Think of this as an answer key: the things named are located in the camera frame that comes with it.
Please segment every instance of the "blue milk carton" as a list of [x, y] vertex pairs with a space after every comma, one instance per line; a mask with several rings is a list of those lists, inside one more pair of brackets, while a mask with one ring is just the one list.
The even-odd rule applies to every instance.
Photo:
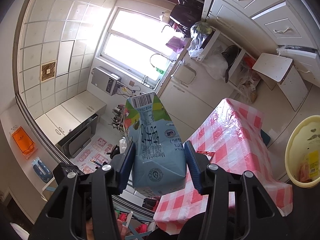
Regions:
[[127, 140], [136, 144], [133, 187], [146, 197], [184, 189], [182, 141], [155, 92], [127, 99], [124, 128]]

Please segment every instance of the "blue gripper pad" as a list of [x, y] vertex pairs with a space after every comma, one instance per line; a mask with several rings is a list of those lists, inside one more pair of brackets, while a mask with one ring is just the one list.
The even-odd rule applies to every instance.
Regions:
[[201, 194], [203, 187], [201, 184], [201, 171], [196, 161], [196, 152], [190, 141], [186, 141], [184, 144], [184, 154], [186, 156], [187, 165], [192, 178], [193, 186]]
[[136, 154], [136, 145], [134, 142], [129, 142], [123, 154], [117, 154], [113, 157], [111, 165], [116, 171], [118, 190], [120, 194], [127, 187], [130, 172], [133, 166], [134, 156]]

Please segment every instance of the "orange bag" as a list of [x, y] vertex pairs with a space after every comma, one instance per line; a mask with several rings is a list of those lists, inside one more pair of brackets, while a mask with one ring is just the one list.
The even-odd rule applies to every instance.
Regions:
[[37, 150], [36, 144], [21, 126], [11, 136], [26, 159]]

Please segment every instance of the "circular logo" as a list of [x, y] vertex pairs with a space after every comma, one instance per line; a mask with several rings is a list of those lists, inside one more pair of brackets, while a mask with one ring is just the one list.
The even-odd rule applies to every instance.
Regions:
[[148, 176], [153, 182], [158, 182], [162, 179], [163, 172], [158, 168], [153, 168], [149, 171]]
[[164, 135], [168, 138], [173, 138], [176, 136], [176, 132], [172, 129], [168, 129], [164, 132]]

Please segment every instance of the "barcode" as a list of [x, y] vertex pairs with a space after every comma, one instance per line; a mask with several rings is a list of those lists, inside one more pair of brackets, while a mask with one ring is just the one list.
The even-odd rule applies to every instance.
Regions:
[[132, 98], [133, 107], [142, 107], [152, 103], [150, 94], [143, 94]]

